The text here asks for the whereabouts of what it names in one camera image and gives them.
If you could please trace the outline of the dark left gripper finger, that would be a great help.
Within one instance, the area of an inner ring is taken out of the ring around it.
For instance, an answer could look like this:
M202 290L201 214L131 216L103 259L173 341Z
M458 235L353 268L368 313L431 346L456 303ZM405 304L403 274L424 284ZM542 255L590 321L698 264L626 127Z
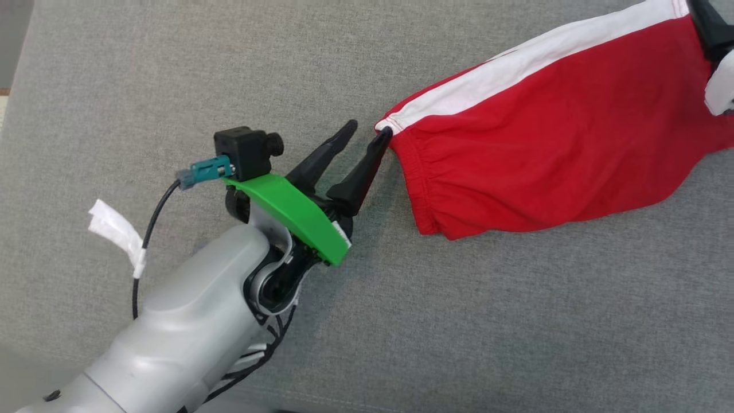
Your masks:
M392 138L392 128L385 127L379 131L352 171L327 191L327 198L332 201L338 215L354 217L359 214Z
M315 194L315 186L322 178L333 159L346 149L347 144L358 128L358 122L351 119L331 138L326 139L309 156L305 157L286 175L292 185L306 195Z

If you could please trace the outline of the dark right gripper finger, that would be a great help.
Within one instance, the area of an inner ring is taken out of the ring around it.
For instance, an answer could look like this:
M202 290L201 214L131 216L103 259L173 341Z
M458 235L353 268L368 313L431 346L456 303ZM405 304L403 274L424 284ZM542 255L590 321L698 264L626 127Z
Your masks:
M719 63L733 47L733 25L727 23L710 1L687 1L689 14L705 57Z

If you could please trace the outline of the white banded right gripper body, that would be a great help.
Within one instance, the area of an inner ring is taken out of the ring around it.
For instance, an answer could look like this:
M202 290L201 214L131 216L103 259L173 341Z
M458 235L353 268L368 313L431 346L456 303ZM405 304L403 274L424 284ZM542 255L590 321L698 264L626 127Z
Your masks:
M714 116L733 110L733 60L734 51L730 50L713 71L705 87L705 104Z

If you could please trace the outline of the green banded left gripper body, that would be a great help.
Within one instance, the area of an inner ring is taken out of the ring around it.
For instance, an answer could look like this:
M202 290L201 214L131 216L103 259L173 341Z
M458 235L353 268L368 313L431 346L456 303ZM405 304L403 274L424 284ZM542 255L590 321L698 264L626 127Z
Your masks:
M223 181L244 192L260 209L317 251L324 262L342 264L352 246L343 228L285 177L266 174L247 181Z

